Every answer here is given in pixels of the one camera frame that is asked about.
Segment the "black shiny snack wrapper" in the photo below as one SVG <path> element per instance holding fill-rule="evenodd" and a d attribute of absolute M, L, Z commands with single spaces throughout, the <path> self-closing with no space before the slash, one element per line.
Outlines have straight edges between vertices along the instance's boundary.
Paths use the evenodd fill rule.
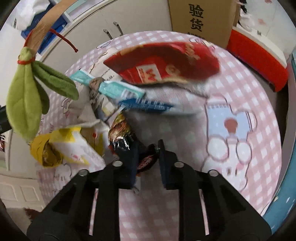
<path fill-rule="evenodd" d="M 113 152 L 123 159 L 137 156 L 137 174 L 153 167 L 158 160 L 156 146 L 144 145 L 136 136 L 123 111 L 120 111 L 111 124 L 108 140 Z"/>

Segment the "teal wrapper packet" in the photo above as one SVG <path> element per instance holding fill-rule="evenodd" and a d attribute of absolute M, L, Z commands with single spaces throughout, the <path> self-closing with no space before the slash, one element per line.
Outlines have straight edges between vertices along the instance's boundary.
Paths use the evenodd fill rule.
<path fill-rule="evenodd" d="M 145 96 L 145 90 L 126 82 L 115 80 L 115 77 L 113 74 L 111 75 L 111 80 L 105 80 L 102 77 L 94 77 L 84 70 L 78 70 L 70 75 L 70 79 L 89 86 L 92 90 L 112 99 L 123 100 Z"/>

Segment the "red snack bag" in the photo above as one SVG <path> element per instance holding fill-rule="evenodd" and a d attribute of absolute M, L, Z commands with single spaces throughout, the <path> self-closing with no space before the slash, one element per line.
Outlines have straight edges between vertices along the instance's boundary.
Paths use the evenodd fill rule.
<path fill-rule="evenodd" d="M 103 62 L 132 85 L 206 81 L 220 72 L 219 60 L 203 43 L 150 43 L 126 48 Z"/>

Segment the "yellow paper wrapper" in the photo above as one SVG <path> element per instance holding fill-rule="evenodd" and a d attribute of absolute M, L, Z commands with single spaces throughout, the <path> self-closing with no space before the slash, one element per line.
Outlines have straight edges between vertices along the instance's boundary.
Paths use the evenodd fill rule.
<path fill-rule="evenodd" d="M 97 126 L 60 128 L 35 137 L 30 153 L 43 167 L 63 163 L 104 167 L 103 131 Z"/>

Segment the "blue white wrapper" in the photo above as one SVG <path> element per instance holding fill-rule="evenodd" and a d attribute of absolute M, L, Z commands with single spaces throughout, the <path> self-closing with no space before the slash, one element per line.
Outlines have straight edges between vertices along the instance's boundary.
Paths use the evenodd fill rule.
<path fill-rule="evenodd" d="M 166 111 L 169 111 L 174 107 L 174 105 L 172 104 L 149 100 L 145 98 L 130 98 L 120 100 L 118 102 L 118 105 L 130 110 L 140 110 L 146 113 L 158 114 L 165 113 Z"/>

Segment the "pink checkered round tablecloth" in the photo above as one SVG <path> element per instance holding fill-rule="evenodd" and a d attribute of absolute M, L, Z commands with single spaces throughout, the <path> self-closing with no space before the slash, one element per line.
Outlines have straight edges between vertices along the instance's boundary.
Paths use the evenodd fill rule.
<path fill-rule="evenodd" d="M 167 150 L 198 171 L 216 169 L 259 213 L 275 192 L 281 141 L 273 107 L 261 84 L 228 51 L 214 46 L 220 73 L 209 79 L 208 97 L 173 85 L 146 88 L 147 97 L 199 109 L 194 116 L 129 111 L 129 124 L 145 144 L 163 140 Z M 159 165 L 141 177 L 141 190 L 119 195 L 122 240 L 177 240 L 177 191 L 162 185 Z"/>

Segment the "teal candy-print bed mattress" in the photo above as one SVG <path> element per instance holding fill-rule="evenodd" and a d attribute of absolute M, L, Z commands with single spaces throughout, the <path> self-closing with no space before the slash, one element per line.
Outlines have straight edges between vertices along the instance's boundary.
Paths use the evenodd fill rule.
<path fill-rule="evenodd" d="M 276 237 L 295 231 L 295 52 L 288 59 L 288 109 L 282 168 L 274 198 L 264 215 Z"/>

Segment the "green plush leaf toy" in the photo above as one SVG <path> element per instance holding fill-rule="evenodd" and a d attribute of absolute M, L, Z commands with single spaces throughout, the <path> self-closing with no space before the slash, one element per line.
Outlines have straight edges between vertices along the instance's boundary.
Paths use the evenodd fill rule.
<path fill-rule="evenodd" d="M 48 113 L 48 94 L 39 84 L 72 100 L 78 100 L 75 83 L 66 75 L 36 61 L 28 47 L 23 47 L 18 57 L 18 66 L 6 98 L 6 114 L 13 130 L 25 141 L 37 135 L 41 116 Z"/>

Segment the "red white storage bench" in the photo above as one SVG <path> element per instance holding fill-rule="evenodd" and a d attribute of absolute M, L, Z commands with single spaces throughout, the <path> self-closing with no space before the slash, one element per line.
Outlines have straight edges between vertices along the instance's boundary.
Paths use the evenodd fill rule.
<path fill-rule="evenodd" d="M 280 63 L 262 45 L 248 37 L 241 29 L 234 27 L 231 31 L 227 50 L 239 60 L 258 72 L 274 88 L 281 91 L 288 80 L 287 66 Z"/>

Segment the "large brown cardboard box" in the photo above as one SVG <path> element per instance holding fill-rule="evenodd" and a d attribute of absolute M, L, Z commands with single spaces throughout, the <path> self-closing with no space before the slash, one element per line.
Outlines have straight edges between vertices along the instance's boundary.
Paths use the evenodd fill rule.
<path fill-rule="evenodd" d="M 174 32 L 193 35 L 226 48 L 235 23 L 238 1 L 168 1 Z"/>

